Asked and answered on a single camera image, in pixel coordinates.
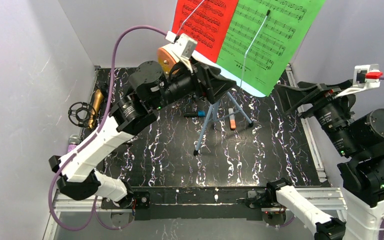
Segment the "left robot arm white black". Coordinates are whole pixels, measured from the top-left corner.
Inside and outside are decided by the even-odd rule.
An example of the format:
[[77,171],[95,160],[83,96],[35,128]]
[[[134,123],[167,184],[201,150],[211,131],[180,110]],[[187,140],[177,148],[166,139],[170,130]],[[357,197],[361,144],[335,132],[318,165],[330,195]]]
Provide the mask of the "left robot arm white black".
[[128,78],[129,92],[113,104],[99,126],[71,152],[49,159],[55,184],[67,197],[81,201],[91,196],[122,202],[133,195],[128,184],[98,172],[96,166],[120,145],[157,120],[157,111],[195,95],[215,103],[237,83],[217,67],[193,60],[191,69],[176,63],[165,75],[156,61],[141,63]]

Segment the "gold microphone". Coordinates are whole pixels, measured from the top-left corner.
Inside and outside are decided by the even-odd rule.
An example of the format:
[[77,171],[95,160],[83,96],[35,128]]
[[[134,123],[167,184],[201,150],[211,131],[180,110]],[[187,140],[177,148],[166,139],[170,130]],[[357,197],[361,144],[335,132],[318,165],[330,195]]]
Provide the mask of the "gold microphone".
[[102,91],[100,89],[97,89],[93,95],[93,103],[92,103],[92,108],[90,110],[90,118],[89,118],[89,121],[87,124],[87,127],[89,129],[95,128],[98,113],[100,111],[100,107],[101,107],[103,100],[104,100],[104,95],[103,95]]

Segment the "green sheet music page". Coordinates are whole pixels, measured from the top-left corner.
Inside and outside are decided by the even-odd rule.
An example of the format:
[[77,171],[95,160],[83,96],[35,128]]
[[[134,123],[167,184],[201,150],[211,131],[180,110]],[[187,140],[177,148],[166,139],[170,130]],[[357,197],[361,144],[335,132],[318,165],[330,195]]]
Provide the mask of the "green sheet music page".
[[240,0],[216,64],[255,97],[268,96],[324,5],[323,0]]

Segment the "light blue music stand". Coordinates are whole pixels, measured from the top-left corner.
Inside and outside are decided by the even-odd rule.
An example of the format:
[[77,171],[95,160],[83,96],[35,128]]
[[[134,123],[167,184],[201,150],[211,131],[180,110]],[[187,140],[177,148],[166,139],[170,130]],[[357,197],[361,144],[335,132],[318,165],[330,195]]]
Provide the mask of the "light blue music stand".
[[254,96],[268,96],[322,9],[322,0],[179,0],[171,30]]

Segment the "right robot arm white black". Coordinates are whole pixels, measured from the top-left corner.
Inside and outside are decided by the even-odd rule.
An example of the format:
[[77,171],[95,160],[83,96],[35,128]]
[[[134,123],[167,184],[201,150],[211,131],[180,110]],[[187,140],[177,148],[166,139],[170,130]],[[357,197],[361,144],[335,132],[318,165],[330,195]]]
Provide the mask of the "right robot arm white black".
[[265,202],[285,207],[300,219],[316,240],[384,240],[384,108],[353,119],[356,102],[352,80],[337,84],[299,82],[276,84],[273,95],[281,112],[314,117],[338,154],[346,220],[323,212],[281,178],[266,185]]

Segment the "round three-drawer storage box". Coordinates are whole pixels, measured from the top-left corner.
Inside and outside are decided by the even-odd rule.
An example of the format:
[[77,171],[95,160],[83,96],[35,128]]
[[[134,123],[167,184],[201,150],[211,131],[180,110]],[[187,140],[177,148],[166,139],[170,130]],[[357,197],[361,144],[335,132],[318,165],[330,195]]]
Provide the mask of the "round three-drawer storage box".
[[180,59],[174,54],[171,44],[158,48],[156,56],[157,62],[161,65],[162,71],[166,77],[169,76],[170,70],[173,66],[180,61]]

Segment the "purple glitter microphone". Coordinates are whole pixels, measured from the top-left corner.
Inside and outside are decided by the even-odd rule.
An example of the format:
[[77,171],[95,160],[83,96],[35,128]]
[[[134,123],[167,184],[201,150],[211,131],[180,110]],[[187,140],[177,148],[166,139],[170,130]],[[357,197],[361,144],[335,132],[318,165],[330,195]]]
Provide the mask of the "purple glitter microphone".
[[70,153],[81,143],[81,137],[78,134],[72,134],[68,138],[67,153]]

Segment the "orange white highlighter pen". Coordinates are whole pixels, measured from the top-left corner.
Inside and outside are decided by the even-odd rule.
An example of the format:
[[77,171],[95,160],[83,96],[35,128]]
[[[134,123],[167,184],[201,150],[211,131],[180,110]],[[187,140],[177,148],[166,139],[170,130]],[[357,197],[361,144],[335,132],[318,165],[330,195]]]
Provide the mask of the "orange white highlighter pen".
[[229,126],[232,131],[236,129],[235,111],[233,108],[228,109],[229,113]]

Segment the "red sheet music page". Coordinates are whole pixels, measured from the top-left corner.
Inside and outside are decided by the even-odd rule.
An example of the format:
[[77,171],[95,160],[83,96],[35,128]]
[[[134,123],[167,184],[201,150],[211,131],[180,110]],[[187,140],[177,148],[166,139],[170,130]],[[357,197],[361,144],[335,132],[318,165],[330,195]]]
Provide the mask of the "red sheet music page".
[[238,0],[178,0],[171,31],[198,42],[196,51],[216,62]]

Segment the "black shock-mount tripod stand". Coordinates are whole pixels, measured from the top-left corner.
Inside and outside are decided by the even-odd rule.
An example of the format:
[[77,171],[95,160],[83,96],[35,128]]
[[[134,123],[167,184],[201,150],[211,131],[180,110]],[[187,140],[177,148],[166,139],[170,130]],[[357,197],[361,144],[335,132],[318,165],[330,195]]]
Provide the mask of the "black shock-mount tripod stand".
[[96,114],[91,104],[82,101],[73,103],[67,112],[69,121],[81,128],[91,128],[90,125],[96,121]]

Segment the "black blue marker pen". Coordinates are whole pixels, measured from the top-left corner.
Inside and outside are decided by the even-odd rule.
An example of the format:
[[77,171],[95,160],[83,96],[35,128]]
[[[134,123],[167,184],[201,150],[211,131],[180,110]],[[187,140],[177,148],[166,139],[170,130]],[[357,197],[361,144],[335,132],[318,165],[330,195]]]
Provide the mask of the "black blue marker pen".
[[187,111],[183,114],[185,118],[200,118],[204,117],[206,113],[202,110],[199,111]]

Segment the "aluminium frame rail base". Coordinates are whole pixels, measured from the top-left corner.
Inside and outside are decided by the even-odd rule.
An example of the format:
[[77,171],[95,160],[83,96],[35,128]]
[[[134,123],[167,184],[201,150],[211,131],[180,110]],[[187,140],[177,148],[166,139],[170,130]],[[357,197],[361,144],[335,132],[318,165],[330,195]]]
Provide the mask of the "aluminium frame rail base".
[[76,201],[61,193],[51,200],[57,216],[66,213],[110,213],[115,225],[120,215],[129,220],[246,219],[271,227],[285,227],[296,219],[290,206],[270,203],[262,187],[135,187],[124,203],[90,196]]

